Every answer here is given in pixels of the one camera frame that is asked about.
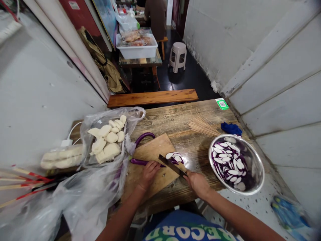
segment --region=kitchen knife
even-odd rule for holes
[[[185,172],[183,172],[181,169],[179,169],[170,160],[166,159],[161,154],[159,154],[158,159],[160,159],[164,164],[166,164],[169,168],[171,168],[174,172],[179,174],[181,177],[187,176],[187,174]]]

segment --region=stainless steel bowl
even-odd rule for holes
[[[213,164],[214,160],[212,160],[212,146],[216,142],[220,142],[220,141],[230,142],[241,150],[241,154],[245,158],[247,167],[249,170],[251,170],[252,177],[254,178],[253,186],[247,191],[240,191],[235,189],[234,187],[231,187],[220,177],[220,175],[216,171],[216,168]],[[226,186],[227,189],[231,190],[232,192],[235,192],[240,195],[250,196],[257,193],[262,188],[264,183],[264,167],[263,167],[261,158],[259,157],[257,152],[253,149],[253,147],[251,147],[251,145],[247,143],[245,140],[243,140],[242,138],[234,135],[230,135],[230,134],[223,134],[216,137],[211,142],[210,148],[208,149],[208,158],[210,160],[211,167],[216,177],[221,181],[221,183],[223,183],[224,186]]]

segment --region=blue shirt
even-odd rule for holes
[[[176,210],[168,214],[144,241],[230,240],[238,241],[221,226],[194,213]]]

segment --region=table leg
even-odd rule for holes
[[[158,81],[158,77],[157,77],[157,69],[156,69],[156,66],[152,67],[153,69],[153,76],[156,77],[156,80],[157,80],[157,83],[158,83],[158,91],[161,90],[161,87],[160,87],[160,84],[159,84],[159,81]]]
[[[164,42],[162,42],[162,52],[163,52],[163,60],[165,60],[165,48],[164,48]]]

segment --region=wooden bench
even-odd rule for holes
[[[165,48],[164,48],[164,42],[167,42],[168,38],[165,36],[163,40],[157,41],[162,43],[162,54],[163,54],[163,60],[165,60]]]
[[[110,96],[107,107],[117,108],[122,106],[189,102],[193,100],[198,100],[195,89],[119,94]]]

